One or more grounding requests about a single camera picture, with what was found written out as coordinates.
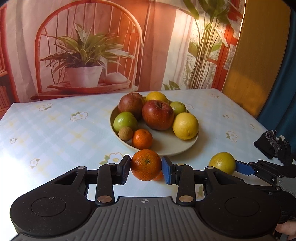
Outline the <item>right gloved hand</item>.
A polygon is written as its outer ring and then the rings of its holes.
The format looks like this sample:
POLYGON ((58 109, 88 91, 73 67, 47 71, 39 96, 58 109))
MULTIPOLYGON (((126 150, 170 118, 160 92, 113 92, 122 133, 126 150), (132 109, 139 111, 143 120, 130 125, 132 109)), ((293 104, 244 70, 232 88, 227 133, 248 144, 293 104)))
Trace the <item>right gloved hand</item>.
POLYGON ((290 166, 295 160, 295 154, 285 137, 277 137, 276 134, 276 130, 267 130, 254 142, 254 146, 268 159, 278 158, 284 166, 290 166))

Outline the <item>left bare hand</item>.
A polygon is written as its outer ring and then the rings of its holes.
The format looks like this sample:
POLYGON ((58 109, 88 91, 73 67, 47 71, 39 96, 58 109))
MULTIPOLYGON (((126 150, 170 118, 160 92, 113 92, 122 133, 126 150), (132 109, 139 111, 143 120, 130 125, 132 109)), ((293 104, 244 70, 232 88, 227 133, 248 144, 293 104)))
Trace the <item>left bare hand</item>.
POLYGON ((276 231, 285 235, 295 236, 296 221, 287 221, 276 226, 276 231))

